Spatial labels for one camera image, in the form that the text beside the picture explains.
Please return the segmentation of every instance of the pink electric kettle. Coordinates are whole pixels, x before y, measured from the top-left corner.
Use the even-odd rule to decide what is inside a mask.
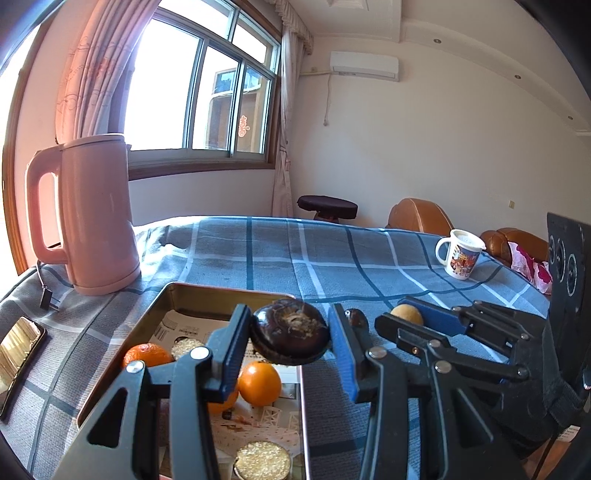
[[[41,231],[39,181],[57,177],[61,247],[47,248]],[[127,146],[121,134],[95,135],[41,150],[27,167],[27,218],[37,258],[65,264],[74,288],[104,295],[139,275],[131,223]]]

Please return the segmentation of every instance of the pink floral cloth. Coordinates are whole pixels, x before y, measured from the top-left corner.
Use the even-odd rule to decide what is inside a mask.
[[[548,262],[538,262],[531,258],[519,245],[509,242],[513,263],[511,270],[523,275],[540,292],[552,293],[552,275],[548,270]]]

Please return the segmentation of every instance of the barcode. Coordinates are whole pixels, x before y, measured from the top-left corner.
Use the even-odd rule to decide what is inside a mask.
[[[166,330],[164,330],[160,325],[154,332],[154,336],[161,342],[164,337],[166,337]]]

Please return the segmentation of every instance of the orange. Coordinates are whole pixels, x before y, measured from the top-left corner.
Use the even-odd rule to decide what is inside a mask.
[[[207,404],[207,409],[209,410],[209,414],[216,415],[216,414],[223,412],[224,410],[232,408],[234,406],[234,404],[236,403],[237,399],[238,399],[238,384],[236,385],[236,388],[234,389],[234,391],[232,393],[230,393],[230,396],[228,397],[228,399],[224,403],[208,403]]]
[[[173,356],[164,348],[155,343],[140,343],[131,347],[123,357],[123,368],[134,360],[143,360],[146,367],[155,367],[156,365],[169,364]]]
[[[238,390],[253,407],[264,407],[279,398],[281,378],[270,363],[253,362],[240,372]]]

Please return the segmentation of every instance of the cup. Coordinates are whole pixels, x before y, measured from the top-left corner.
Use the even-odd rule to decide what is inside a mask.
[[[478,255],[486,249],[486,245],[479,237],[465,230],[456,228],[449,235],[437,242],[435,256],[441,265],[445,265],[445,271],[449,276],[458,280],[467,280],[476,265]],[[439,256],[439,251],[446,243],[449,243],[449,249],[444,260]]]

